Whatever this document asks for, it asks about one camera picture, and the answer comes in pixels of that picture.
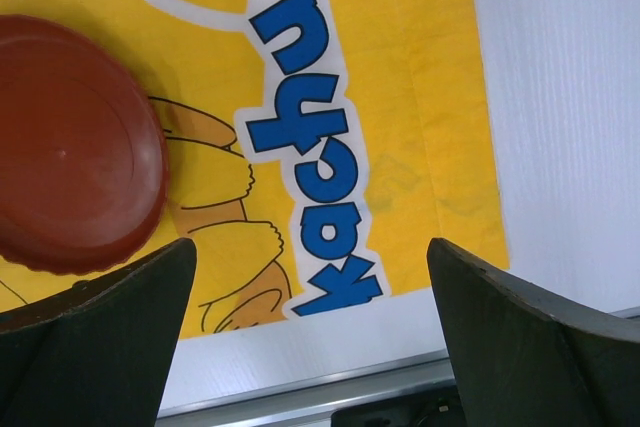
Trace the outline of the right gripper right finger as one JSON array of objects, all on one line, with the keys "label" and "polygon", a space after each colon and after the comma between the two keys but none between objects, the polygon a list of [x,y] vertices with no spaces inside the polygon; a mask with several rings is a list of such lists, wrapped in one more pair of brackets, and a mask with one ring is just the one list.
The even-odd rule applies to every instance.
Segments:
[{"label": "right gripper right finger", "polygon": [[639,323],[500,270],[443,238],[427,264],[471,426],[636,426]]}]

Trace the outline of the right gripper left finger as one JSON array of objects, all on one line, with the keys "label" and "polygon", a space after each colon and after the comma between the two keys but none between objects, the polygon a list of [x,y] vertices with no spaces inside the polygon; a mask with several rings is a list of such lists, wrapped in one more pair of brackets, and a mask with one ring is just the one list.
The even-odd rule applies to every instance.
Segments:
[{"label": "right gripper left finger", "polygon": [[2,425],[154,425],[196,260],[179,239],[2,313]]}]

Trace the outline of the red plastic plate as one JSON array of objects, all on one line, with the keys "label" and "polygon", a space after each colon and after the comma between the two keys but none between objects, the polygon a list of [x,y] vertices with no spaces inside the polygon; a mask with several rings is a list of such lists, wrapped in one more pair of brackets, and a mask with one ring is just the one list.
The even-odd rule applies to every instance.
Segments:
[{"label": "red plastic plate", "polygon": [[168,148],[145,91],[58,23],[1,19],[1,254],[83,275],[130,259],[161,219]]}]

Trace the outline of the yellow Pikachu cloth mat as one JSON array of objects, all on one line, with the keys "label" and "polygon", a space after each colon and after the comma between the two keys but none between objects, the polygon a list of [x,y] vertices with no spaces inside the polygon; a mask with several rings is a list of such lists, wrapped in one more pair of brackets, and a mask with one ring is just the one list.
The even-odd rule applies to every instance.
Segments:
[{"label": "yellow Pikachu cloth mat", "polygon": [[56,275],[1,254],[12,310],[191,239],[195,337],[425,288],[447,237],[507,261],[473,0],[1,0],[106,50],[168,148],[158,226]]}]

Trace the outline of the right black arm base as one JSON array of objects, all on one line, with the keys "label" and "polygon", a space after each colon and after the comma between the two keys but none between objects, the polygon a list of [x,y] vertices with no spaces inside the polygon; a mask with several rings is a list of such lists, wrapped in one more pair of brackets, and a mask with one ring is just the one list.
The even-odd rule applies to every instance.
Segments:
[{"label": "right black arm base", "polygon": [[467,426],[455,385],[338,410],[332,427]]}]

